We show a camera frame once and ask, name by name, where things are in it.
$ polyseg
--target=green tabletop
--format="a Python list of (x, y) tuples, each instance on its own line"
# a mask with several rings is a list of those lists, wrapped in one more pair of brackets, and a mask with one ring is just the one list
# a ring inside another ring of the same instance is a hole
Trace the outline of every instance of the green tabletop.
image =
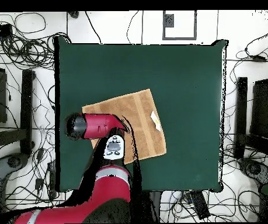
[(148, 46), (67, 44), (60, 38), (59, 45), (60, 191), (79, 187), (92, 153), (89, 140), (71, 141), (64, 135), (64, 118), (84, 105), (148, 88), (167, 153), (140, 161), (142, 189), (219, 188), (225, 40), (205, 46)]

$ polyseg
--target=black stand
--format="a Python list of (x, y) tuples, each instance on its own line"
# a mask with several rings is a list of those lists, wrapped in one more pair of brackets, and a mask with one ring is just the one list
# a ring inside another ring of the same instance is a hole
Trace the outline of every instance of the black stand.
[(243, 158), (245, 146), (268, 155), (268, 79), (255, 83), (250, 134), (246, 134), (247, 78), (238, 78), (236, 88), (236, 117), (234, 158)]
[(32, 90), (35, 73), (30, 69), (23, 70), (22, 73), (20, 129), (0, 132), (0, 146), (20, 141), (20, 152), (30, 156), (34, 147), (34, 142), (32, 142)]

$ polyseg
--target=white paper scrap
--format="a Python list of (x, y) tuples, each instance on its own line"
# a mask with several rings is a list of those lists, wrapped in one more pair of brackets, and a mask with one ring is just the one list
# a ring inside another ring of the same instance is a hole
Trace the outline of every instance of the white paper scrap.
[(151, 119), (153, 120), (153, 122), (155, 123), (155, 128), (156, 128), (158, 131), (161, 131), (161, 125), (160, 125), (159, 120), (158, 120), (158, 118), (156, 117), (154, 111), (152, 111), (150, 117), (151, 117)]

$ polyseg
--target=brown towel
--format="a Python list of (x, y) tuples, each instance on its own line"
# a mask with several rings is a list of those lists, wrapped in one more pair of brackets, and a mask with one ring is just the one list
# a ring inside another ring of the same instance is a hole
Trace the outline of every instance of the brown towel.
[[(161, 131), (158, 131), (154, 121), (151, 119), (152, 111), (154, 111), (158, 120), (159, 115), (156, 112), (150, 89), (84, 106), (82, 111), (89, 114), (115, 114), (119, 119), (123, 119), (122, 116), (125, 116), (134, 130), (139, 160), (166, 153), (166, 142), (162, 126)], [(132, 137), (126, 133), (124, 139), (126, 142), (124, 164), (128, 164), (133, 162)], [(98, 139), (93, 139), (91, 142), (94, 148)]]

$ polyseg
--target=black border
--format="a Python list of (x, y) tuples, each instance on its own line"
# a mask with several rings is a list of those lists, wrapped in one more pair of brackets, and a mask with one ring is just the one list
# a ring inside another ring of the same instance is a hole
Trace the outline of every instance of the black border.
[(194, 36), (193, 37), (166, 37), (165, 35), (165, 14), (163, 10), (163, 40), (197, 40), (197, 11), (194, 11)]

